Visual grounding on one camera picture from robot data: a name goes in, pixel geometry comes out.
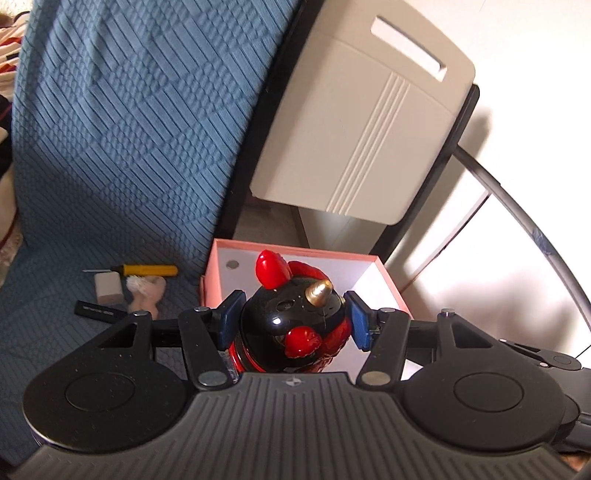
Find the black red bull figurine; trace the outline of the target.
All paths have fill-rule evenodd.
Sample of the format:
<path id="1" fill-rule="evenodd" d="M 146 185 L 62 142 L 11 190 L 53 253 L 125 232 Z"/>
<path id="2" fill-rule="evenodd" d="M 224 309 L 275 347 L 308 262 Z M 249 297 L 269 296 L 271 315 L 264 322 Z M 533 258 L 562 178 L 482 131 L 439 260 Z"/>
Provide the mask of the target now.
<path id="1" fill-rule="evenodd" d="M 260 287 L 245 302 L 229 346 L 239 373 L 318 373 L 352 336 L 345 300 L 317 267 L 275 251 L 256 258 Z"/>

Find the pink open box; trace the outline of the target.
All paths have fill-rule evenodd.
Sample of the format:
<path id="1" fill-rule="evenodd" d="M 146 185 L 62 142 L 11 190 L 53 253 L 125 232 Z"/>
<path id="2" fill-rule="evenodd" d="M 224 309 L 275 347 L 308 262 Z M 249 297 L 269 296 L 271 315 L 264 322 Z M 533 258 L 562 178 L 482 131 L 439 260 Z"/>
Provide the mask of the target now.
<path id="1" fill-rule="evenodd" d="M 216 240 L 213 243 L 211 258 L 201 281 L 204 306 L 216 308 L 235 290 L 242 290 L 246 301 L 249 300 L 260 287 L 254 271 L 256 258 L 266 249 L 280 253 L 287 261 L 304 262 L 322 270 L 331 279 L 335 291 L 344 298 L 345 305 L 345 294 L 353 291 L 372 309 L 394 308 L 410 315 L 393 280 L 375 256 L 235 240 Z M 322 371 L 345 371 L 356 379 L 368 356 L 356 346 L 352 333 L 339 354 Z"/>

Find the white plush toy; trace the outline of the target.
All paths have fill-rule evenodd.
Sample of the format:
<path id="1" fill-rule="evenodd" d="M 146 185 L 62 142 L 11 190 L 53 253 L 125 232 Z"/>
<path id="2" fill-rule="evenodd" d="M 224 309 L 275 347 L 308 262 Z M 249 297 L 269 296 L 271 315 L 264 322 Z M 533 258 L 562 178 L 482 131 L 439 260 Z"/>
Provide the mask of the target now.
<path id="1" fill-rule="evenodd" d="M 126 279 L 126 287 L 132 296 L 128 312 L 147 311 L 153 320 L 157 320 L 157 304 L 165 292 L 165 279 L 161 276 L 129 276 Z"/>

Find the beige rectangular block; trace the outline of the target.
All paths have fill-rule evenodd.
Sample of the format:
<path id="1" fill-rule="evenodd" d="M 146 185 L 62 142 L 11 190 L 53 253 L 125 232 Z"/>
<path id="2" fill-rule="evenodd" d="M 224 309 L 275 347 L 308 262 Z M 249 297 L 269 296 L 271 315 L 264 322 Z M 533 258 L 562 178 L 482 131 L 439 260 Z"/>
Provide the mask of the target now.
<path id="1" fill-rule="evenodd" d="M 96 301 L 99 305 L 111 306 L 124 302 L 122 283 L 114 271 L 100 272 L 94 275 Z"/>

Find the black flat bar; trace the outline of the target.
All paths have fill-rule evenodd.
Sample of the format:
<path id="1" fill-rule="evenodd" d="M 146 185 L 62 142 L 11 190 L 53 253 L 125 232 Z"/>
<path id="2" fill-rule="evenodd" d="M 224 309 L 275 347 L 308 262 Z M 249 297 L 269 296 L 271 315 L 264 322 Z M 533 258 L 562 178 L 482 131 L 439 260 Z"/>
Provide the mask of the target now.
<path id="1" fill-rule="evenodd" d="M 74 314 L 105 324 L 115 324 L 127 316 L 125 311 L 83 301 L 76 302 Z"/>

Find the blue textured sofa cover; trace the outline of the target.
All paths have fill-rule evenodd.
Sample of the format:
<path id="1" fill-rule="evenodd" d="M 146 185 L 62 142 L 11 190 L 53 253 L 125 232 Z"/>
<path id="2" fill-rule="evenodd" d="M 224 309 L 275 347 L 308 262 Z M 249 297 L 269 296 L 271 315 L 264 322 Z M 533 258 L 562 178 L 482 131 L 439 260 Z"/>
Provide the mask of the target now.
<path id="1" fill-rule="evenodd" d="M 23 243 L 1 289 L 1 457 L 37 447 L 29 382 L 101 331 L 92 269 L 172 264 L 197 303 L 252 111 L 297 1 L 38 1 L 12 114 Z"/>

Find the patterned cloth at left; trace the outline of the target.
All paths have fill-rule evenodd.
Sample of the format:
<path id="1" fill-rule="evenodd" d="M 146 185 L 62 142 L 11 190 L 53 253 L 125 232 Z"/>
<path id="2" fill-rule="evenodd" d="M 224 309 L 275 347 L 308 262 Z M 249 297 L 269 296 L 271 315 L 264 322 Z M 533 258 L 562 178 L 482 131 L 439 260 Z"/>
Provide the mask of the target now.
<path id="1" fill-rule="evenodd" d="M 14 193 L 12 107 L 19 55 L 27 30 L 30 7 L 8 9 L 1 2 L 1 284 L 22 242 Z"/>

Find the yellow handled screwdriver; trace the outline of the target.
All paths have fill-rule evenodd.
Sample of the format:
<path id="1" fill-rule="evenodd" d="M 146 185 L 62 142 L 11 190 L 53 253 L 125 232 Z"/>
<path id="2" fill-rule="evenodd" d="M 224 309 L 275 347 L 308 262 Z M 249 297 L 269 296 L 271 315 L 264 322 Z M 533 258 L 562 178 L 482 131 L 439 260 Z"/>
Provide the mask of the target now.
<path id="1" fill-rule="evenodd" d="M 116 272 L 122 277 L 129 276 L 160 276 L 175 277 L 178 275 L 178 268 L 174 265 L 146 265 L 146 264 L 121 264 L 107 269 L 85 269 L 84 273 L 106 273 Z"/>

